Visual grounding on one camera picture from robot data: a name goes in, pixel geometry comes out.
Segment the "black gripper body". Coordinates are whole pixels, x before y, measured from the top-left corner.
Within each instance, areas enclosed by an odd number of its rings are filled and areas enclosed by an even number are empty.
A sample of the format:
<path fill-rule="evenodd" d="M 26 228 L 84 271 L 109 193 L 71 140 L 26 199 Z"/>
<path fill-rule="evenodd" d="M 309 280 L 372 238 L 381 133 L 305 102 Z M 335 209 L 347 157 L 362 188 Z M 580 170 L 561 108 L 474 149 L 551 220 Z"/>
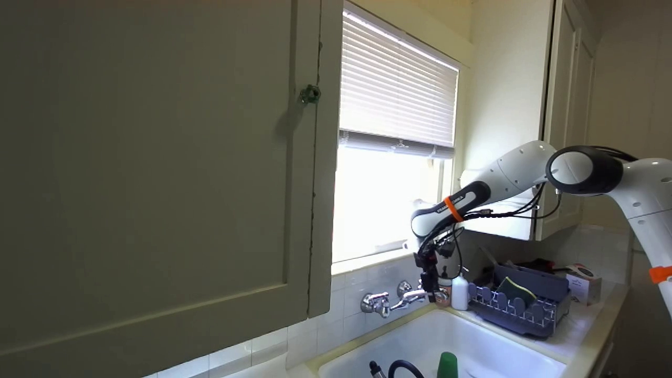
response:
<path fill-rule="evenodd" d="M 422 241 L 414 253 L 419 276 L 426 280 L 426 292 L 439 290 L 439 260 L 448 259 L 455 245 L 452 241 Z"/>

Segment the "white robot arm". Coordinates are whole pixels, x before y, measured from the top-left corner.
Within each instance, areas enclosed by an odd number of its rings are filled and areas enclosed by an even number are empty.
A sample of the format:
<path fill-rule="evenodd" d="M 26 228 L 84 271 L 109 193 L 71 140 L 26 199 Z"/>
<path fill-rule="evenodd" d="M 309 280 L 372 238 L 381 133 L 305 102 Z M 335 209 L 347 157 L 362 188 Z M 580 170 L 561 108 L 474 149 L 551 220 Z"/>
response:
<path fill-rule="evenodd" d="M 672 313 L 672 161 L 632 157 L 612 147 L 571 144 L 553 149 L 543 140 L 522 142 L 484 165 L 467 184 L 435 205 L 418 208 L 410 228 L 418 239 L 416 266 L 422 290 L 439 290 L 436 244 L 454 225 L 474 219 L 474 208 L 515 197 L 538 184 L 564 194 L 611 197 L 648 259 L 648 280 Z"/>

